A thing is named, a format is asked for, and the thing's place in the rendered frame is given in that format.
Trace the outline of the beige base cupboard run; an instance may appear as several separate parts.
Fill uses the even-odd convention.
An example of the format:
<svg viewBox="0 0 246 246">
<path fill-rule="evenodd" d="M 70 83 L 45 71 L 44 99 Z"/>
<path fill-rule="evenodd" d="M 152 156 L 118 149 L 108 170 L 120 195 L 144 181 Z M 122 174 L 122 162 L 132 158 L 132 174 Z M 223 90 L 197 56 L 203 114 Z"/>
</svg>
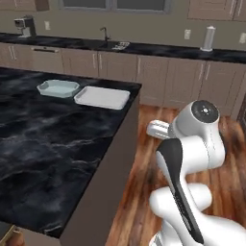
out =
<svg viewBox="0 0 246 246">
<path fill-rule="evenodd" d="M 34 70 L 32 47 L 0 42 L 0 66 Z M 196 99 L 208 100 L 222 114 L 237 117 L 246 93 L 246 57 L 173 48 L 119 52 L 75 45 L 60 49 L 62 74 L 140 83 L 144 105 L 180 109 Z"/>
</svg>

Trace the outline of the white paper towel roll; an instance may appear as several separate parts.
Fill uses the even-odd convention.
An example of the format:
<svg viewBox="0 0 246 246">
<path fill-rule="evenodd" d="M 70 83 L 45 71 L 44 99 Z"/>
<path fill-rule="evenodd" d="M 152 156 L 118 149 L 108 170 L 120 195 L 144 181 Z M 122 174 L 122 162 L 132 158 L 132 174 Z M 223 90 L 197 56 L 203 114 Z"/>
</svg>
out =
<svg viewBox="0 0 246 246">
<path fill-rule="evenodd" d="M 213 26 L 208 26 L 207 31 L 205 34 L 205 39 L 203 42 L 203 45 L 201 47 L 201 50 L 204 52 L 211 52 L 212 51 L 212 43 L 214 39 L 216 28 Z"/>
</svg>

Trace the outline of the beige dishwasher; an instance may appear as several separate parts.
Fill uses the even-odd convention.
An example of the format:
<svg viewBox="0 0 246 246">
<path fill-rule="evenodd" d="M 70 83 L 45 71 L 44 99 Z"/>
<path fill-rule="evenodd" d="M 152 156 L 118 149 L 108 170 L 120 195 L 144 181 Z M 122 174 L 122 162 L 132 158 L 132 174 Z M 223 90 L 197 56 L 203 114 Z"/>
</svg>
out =
<svg viewBox="0 0 246 246">
<path fill-rule="evenodd" d="M 34 70 L 59 74 L 63 73 L 62 52 L 60 48 L 33 46 L 31 53 Z"/>
</svg>

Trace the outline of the brown island counter base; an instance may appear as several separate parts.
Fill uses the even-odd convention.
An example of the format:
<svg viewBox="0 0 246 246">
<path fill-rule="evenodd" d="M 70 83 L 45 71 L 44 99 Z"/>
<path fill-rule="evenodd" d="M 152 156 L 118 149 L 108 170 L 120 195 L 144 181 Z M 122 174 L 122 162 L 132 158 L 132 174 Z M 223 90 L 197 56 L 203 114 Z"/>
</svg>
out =
<svg viewBox="0 0 246 246">
<path fill-rule="evenodd" d="M 121 111 L 89 111 L 101 116 L 82 125 L 79 142 L 65 146 L 28 182 L 21 214 L 26 246 L 105 246 L 135 161 L 141 85 L 119 83 L 130 98 Z"/>
</svg>

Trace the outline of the dark sink tap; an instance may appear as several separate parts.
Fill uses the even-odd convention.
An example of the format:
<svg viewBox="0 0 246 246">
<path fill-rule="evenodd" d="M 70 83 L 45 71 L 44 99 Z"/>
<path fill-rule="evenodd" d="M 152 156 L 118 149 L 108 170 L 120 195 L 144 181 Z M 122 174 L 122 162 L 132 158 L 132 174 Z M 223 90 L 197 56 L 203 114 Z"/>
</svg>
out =
<svg viewBox="0 0 246 246">
<path fill-rule="evenodd" d="M 107 28 L 106 28 L 106 27 L 100 28 L 100 31 L 103 31 L 103 32 L 104 32 L 104 40 L 105 40 L 105 42 L 107 42 L 108 40 L 111 39 L 111 38 L 108 36 Z"/>
</svg>

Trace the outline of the grey framed window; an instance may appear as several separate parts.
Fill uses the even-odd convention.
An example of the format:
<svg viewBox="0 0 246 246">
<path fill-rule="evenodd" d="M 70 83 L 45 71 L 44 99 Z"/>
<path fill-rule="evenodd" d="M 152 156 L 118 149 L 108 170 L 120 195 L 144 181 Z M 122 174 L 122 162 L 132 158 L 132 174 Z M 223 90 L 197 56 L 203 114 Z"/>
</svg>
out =
<svg viewBox="0 0 246 246">
<path fill-rule="evenodd" d="M 60 5 L 70 10 L 169 13 L 171 2 L 172 0 L 60 0 Z"/>
</svg>

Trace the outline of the silver coffee machine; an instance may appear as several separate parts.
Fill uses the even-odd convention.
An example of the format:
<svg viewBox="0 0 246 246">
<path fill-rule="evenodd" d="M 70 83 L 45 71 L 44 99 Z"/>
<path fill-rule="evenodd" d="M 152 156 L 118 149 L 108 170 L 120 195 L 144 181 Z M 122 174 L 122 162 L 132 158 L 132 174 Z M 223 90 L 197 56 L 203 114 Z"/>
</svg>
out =
<svg viewBox="0 0 246 246">
<path fill-rule="evenodd" d="M 16 18 L 14 20 L 15 27 L 21 31 L 20 37 L 22 38 L 29 38 L 35 37 L 36 34 L 36 27 L 34 18 L 31 15 L 25 15 L 20 18 Z"/>
</svg>

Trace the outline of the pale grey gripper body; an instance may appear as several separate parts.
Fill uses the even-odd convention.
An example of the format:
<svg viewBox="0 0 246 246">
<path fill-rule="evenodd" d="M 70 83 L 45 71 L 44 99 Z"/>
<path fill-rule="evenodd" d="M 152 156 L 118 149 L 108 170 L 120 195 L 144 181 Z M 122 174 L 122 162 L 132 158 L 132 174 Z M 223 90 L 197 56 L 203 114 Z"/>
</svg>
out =
<svg viewBox="0 0 246 246">
<path fill-rule="evenodd" d="M 152 137 L 159 139 L 169 138 L 168 134 L 169 124 L 160 120 L 152 120 L 148 126 L 146 133 Z"/>
</svg>

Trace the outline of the steel sink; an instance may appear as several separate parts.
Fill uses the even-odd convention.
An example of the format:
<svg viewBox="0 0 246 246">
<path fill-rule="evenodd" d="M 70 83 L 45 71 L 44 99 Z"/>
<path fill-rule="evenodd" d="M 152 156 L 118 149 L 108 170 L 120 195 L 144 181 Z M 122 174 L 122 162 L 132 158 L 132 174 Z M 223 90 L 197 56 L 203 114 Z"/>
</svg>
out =
<svg viewBox="0 0 246 246">
<path fill-rule="evenodd" d="M 100 46 L 101 49 L 121 51 L 130 45 L 129 41 L 108 41 Z"/>
</svg>

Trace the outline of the pale blue tupperware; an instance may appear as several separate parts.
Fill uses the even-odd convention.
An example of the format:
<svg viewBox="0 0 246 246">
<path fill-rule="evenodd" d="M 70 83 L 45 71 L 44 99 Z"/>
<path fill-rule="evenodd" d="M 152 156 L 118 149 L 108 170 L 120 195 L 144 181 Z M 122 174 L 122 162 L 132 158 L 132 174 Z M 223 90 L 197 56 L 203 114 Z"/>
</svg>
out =
<svg viewBox="0 0 246 246">
<path fill-rule="evenodd" d="M 37 86 L 41 95 L 58 98 L 68 98 L 74 96 L 80 89 L 76 82 L 63 80 L 47 80 Z"/>
</svg>

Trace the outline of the beige upper cupboards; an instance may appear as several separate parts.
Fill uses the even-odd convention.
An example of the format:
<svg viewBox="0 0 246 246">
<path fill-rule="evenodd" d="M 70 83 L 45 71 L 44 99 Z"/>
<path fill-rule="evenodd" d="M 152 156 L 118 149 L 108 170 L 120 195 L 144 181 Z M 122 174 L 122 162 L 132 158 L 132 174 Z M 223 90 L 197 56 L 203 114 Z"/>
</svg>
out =
<svg viewBox="0 0 246 246">
<path fill-rule="evenodd" d="M 246 22 L 246 0 L 189 0 L 187 17 Z"/>
<path fill-rule="evenodd" d="M 49 10 L 49 0 L 0 0 L 0 11 L 42 12 Z"/>
</svg>

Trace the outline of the white tupperware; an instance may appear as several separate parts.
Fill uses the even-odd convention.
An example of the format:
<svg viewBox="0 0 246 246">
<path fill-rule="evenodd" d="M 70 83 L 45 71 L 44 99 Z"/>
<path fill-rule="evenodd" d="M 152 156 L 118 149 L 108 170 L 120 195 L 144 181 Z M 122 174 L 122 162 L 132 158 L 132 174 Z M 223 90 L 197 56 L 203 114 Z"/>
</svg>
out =
<svg viewBox="0 0 246 246">
<path fill-rule="evenodd" d="M 127 90 L 85 86 L 74 96 L 74 101 L 78 105 L 120 111 L 125 107 L 130 95 Z"/>
</svg>

